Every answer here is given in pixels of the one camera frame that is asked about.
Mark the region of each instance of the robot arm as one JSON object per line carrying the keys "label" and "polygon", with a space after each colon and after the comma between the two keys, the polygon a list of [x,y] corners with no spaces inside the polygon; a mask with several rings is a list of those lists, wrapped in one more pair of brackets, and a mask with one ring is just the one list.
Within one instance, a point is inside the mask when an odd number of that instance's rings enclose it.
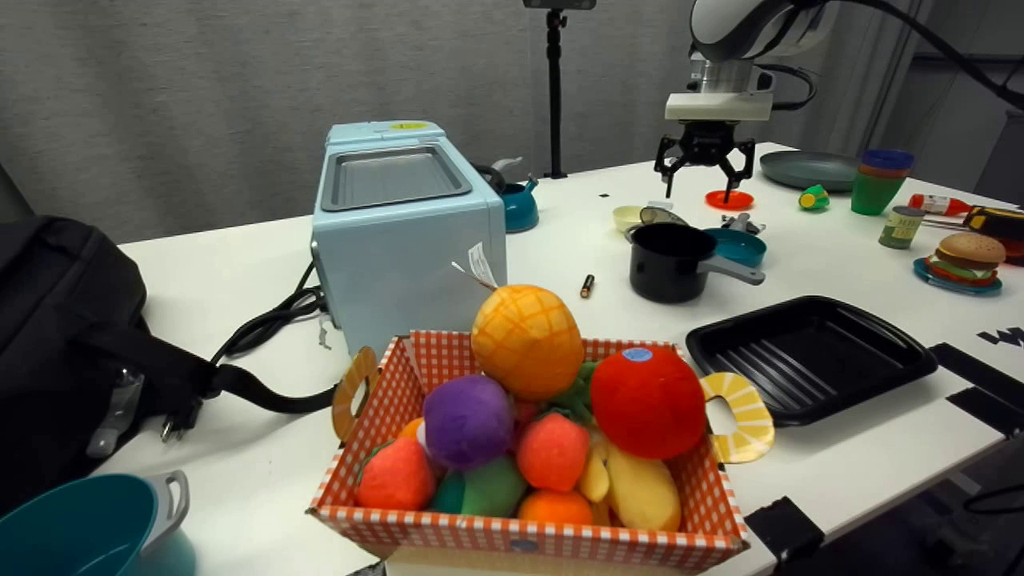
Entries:
{"label": "robot arm", "polygon": [[664,121],[679,121],[683,134],[655,149],[664,197],[683,165],[721,165],[725,195],[752,177],[754,141],[742,129],[769,124],[773,84],[754,61],[814,44],[831,20],[831,0],[693,0],[690,84],[664,102]]}

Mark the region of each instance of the tabletop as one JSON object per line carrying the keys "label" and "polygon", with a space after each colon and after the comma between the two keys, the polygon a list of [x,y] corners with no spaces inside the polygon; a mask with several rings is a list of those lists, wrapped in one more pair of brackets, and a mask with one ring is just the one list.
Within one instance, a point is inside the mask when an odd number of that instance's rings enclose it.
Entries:
{"label": "tabletop", "polygon": [[[648,164],[542,179],[534,190],[542,223],[504,242],[510,280],[556,291],[589,340],[662,342],[683,342],[693,325],[786,297],[829,293],[903,325],[925,345],[955,342],[1024,377],[1018,349],[976,340],[979,329],[1024,324],[1024,269],[1003,264],[1004,291],[999,297],[939,291],[911,275],[911,260],[928,256],[955,231],[948,221],[925,221],[911,249],[886,249],[876,242],[882,221],[852,214],[847,197],[834,195],[827,214],[805,214],[797,211],[797,192],[762,177],[742,190],[754,195],[752,221],[764,226],[764,284],[711,275],[703,293],[687,304],[637,297],[628,280],[630,242],[614,223],[614,208],[662,200],[690,223],[721,223],[722,211],[703,205],[703,192],[721,186],[716,170],[683,170],[675,197],[664,200]],[[899,195],[911,192],[986,200],[919,179],[909,179]],[[212,356],[235,325],[295,288],[310,263],[310,221],[126,242],[126,254],[139,260],[151,284],[146,319],[155,332]],[[580,280],[586,275],[594,275],[594,291],[582,302]],[[240,366],[282,392],[310,392],[346,371],[348,349],[330,324],[306,319],[292,324]],[[960,386],[967,381],[942,367],[821,423],[779,432],[762,460],[725,466],[739,510],[748,514],[791,496],[829,538],[846,534],[999,440],[999,432],[944,400]],[[325,412],[292,420],[238,396],[218,396],[181,440],[163,445],[155,423],[102,471],[163,473],[179,466],[188,473],[192,511],[181,531],[199,550],[199,574],[351,574],[375,557],[305,514],[333,453],[337,436]],[[773,557],[752,540],[744,552],[715,574],[762,574],[771,563]],[[582,570],[580,563],[486,552],[451,563],[451,552],[442,550],[401,550],[387,566],[391,574]]]}

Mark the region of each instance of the purple fruit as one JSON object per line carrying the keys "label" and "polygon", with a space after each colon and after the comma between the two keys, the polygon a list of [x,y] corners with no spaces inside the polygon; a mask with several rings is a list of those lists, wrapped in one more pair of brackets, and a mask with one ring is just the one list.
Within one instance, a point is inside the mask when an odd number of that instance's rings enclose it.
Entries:
{"label": "purple fruit", "polygon": [[423,407],[423,430],[442,466],[468,471],[513,451],[513,407],[484,375],[435,386]]}

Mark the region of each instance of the basket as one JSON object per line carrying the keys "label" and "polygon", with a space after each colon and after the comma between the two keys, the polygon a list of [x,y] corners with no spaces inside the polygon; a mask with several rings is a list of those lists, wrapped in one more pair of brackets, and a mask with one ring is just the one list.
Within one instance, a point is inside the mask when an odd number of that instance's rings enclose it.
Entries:
{"label": "basket", "polygon": [[[591,359],[619,356],[628,345],[672,349],[655,342],[586,340]],[[410,332],[394,340],[375,371],[358,420],[351,425],[337,425],[346,436],[346,448],[337,453],[306,511],[376,557],[391,557],[398,548],[438,548],[599,563],[662,563],[701,574],[744,550],[744,526],[711,440],[668,464],[683,494],[679,531],[539,526],[518,519],[354,504],[351,490],[366,460],[391,445],[404,423],[423,415],[423,396],[432,386],[472,371],[479,367],[472,366],[468,332]]]}

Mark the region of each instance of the black stand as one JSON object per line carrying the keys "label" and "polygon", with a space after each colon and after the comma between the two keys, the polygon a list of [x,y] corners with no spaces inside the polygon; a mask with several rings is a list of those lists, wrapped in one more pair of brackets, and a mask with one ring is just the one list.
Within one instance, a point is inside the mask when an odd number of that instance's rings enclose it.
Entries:
{"label": "black stand", "polygon": [[549,179],[563,179],[563,8],[548,8],[548,84],[549,84]]}

